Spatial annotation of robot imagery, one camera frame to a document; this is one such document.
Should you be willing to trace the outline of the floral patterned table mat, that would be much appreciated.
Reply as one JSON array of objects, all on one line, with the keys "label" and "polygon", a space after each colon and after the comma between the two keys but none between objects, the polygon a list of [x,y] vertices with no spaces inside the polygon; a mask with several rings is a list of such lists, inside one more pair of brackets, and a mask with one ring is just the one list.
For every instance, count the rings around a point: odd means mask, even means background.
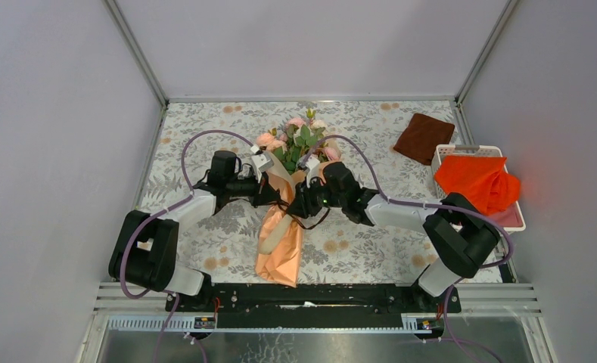
[{"label": "floral patterned table mat", "polygon": [[[172,103],[168,106],[139,209],[154,213],[188,194],[210,167],[216,150],[249,158],[247,143],[290,119],[315,119],[338,135],[342,160],[361,185],[380,185],[398,199],[432,200],[431,168],[398,154],[393,146],[415,113],[454,123],[452,102],[332,101]],[[257,283],[254,271],[263,207],[230,203],[186,231],[177,258],[215,282]],[[334,209],[303,236],[300,283],[411,283],[437,254],[423,235],[403,228],[371,228]]]}]

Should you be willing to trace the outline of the white plastic basket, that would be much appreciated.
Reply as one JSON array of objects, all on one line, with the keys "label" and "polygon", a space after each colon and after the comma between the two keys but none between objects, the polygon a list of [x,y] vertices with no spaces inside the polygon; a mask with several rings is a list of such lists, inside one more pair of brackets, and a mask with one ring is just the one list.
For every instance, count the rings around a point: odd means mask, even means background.
[{"label": "white plastic basket", "polygon": [[523,231],[521,182],[508,173],[506,160],[494,146],[437,145],[431,167],[439,198],[459,193],[508,233]]}]

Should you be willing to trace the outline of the dark brown ribbon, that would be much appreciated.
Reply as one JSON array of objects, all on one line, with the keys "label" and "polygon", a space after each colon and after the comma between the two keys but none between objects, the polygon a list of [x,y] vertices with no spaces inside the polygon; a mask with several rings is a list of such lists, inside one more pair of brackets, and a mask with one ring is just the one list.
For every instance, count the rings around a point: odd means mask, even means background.
[{"label": "dark brown ribbon", "polygon": [[290,204],[288,202],[285,202],[284,200],[277,200],[275,202],[270,202],[270,203],[264,203],[261,205],[253,205],[253,202],[251,202],[249,199],[243,198],[243,197],[236,197],[236,198],[230,198],[228,199],[227,203],[231,203],[231,202],[235,202],[235,201],[239,201],[239,200],[243,200],[247,203],[249,203],[251,206],[253,206],[254,208],[257,208],[258,206],[277,206],[284,214],[285,216],[290,216],[294,222],[296,222],[303,230],[313,230],[314,228],[316,228],[317,226],[319,226],[320,224],[322,224],[327,218],[328,215],[331,211],[331,209],[326,209],[326,212],[323,214],[323,216],[313,225],[307,227],[304,225],[304,223],[302,222],[301,217],[295,216],[291,213],[288,212],[289,206]]}]

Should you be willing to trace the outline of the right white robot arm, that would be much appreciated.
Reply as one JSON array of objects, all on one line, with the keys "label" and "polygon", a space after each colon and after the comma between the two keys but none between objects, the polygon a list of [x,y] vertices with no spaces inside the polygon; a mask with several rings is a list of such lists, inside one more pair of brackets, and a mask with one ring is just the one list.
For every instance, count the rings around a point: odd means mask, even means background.
[{"label": "right white robot arm", "polygon": [[484,221],[461,194],[451,193],[431,204],[388,200],[379,190],[361,186],[341,162],[326,166],[322,175],[310,172],[295,191],[287,211],[296,217],[339,209],[359,225],[426,234],[437,259],[419,275],[411,292],[412,304],[423,312],[437,306],[441,295],[459,279],[474,277],[500,239],[494,225]]}]

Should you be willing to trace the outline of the brown towel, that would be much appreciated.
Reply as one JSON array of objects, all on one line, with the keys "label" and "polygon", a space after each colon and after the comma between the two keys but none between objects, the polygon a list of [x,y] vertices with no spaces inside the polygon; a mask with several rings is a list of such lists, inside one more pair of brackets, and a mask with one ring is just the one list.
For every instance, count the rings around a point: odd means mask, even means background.
[{"label": "brown towel", "polygon": [[393,149],[422,165],[430,166],[437,145],[448,144],[455,126],[422,113],[415,113]]}]

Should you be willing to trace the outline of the peach wrapping paper sheet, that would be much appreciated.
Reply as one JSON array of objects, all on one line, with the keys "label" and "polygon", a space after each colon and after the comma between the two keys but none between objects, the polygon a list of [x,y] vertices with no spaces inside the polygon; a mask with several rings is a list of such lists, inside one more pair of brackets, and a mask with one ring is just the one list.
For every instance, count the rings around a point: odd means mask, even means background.
[{"label": "peach wrapping paper sheet", "polygon": [[[307,174],[300,170],[289,173],[277,156],[272,160],[274,166],[267,171],[270,186],[280,193],[282,201],[290,203],[294,188],[306,181]],[[272,283],[295,287],[302,247],[303,228],[279,206],[271,206],[262,220],[254,271]]]}]

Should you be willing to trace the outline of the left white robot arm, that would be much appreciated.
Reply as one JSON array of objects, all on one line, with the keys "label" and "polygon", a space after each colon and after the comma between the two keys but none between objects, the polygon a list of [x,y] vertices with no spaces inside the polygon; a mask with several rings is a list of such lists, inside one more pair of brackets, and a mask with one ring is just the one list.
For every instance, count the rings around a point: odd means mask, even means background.
[{"label": "left white robot arm", "polygon": [[210,277],[178,262],[179,238],[239,198],[254,207],[279,202],[280,193],[271,186],[267,173],[274,165],[272,155],[257,151],[252,162],[249,173],[242,176],[240,158],[219,150],[188,197],[157,213],[127,213],[110,258],[109,275],[147,290],[180,293],[195,311],[207,308],[212,291],[204,282]]}]

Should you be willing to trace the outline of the pale pink fake flower stem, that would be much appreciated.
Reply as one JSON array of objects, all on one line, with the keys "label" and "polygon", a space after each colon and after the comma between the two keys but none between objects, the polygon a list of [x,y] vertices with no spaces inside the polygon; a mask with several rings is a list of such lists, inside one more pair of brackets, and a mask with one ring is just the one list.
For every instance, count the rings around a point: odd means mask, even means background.
[{"label": "pale pink fake flower stem", "polygon": [[255,145],[261,150],[266,150],[275,155],[280,161],[286,161],[288,157],[288,136],[276,128],[259,135]]}]

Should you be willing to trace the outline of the orange cloth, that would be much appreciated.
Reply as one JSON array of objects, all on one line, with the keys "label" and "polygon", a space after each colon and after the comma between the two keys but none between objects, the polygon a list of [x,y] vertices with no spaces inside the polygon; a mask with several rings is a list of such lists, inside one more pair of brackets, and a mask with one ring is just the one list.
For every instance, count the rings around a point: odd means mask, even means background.
[{"label": "orange cloth", "polygon": [[491,216],[518,201],[521,183],[505,171],[505,157],[449,155],[434,174],[446,193],[463,195],[478,212]]}]

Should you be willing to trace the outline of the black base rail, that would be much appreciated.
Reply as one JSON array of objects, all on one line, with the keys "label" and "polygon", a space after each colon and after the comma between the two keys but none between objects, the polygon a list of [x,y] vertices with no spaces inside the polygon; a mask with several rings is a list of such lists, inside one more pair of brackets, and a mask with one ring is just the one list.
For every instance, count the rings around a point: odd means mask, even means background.
[{"label": "black base rail", "polygon": [[403,328],[404,314],[436,318],[462,310],[457,293],[431,297],[397,284],[208,284],[168,296],[165,309],[207,313],[219,328]]}]

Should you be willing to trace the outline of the large pink fake rose stem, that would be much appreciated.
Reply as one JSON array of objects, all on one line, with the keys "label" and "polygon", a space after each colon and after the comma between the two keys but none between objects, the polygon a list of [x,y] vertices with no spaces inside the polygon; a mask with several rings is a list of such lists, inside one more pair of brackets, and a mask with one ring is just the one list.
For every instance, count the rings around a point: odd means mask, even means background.
[{"label": "large pink fake rose stem", "polygon": [[285,126],[285,152],[282,163],[290,174],[297,170],[297,163],[306,152],[305,138],[301,134],[305,126],[306,122],[300,117],[290,119]]}]

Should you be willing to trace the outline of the pink fake rose spray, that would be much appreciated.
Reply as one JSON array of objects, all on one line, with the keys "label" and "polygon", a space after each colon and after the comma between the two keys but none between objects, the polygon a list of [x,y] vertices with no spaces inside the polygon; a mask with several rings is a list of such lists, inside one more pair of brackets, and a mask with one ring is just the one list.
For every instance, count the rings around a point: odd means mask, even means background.
[{"label": "pink fake rose spray", "polygon": [[[326,124],[320,119],[313,120],[310,123],[303,122],[294,128],[292,151],[296,152],[296,161],[303,158],[318,141],[328,135]],[[323,141],[316,147],[312,155],[320,162],[339,161],[342,156],[339,147],[333,139]]]}]

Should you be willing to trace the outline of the pink cloth in basket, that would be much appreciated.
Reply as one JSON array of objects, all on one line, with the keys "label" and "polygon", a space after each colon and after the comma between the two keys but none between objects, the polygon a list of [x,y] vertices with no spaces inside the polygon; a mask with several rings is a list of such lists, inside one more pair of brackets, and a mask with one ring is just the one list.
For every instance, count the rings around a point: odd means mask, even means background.
[{"label": "pink cloth in basket", "polygon": [[509,206],[505,211],[497,212],[489,216],[494,222],[505,230],[519,229],[524,227],[524,222],[518,213],[515,204]]}]

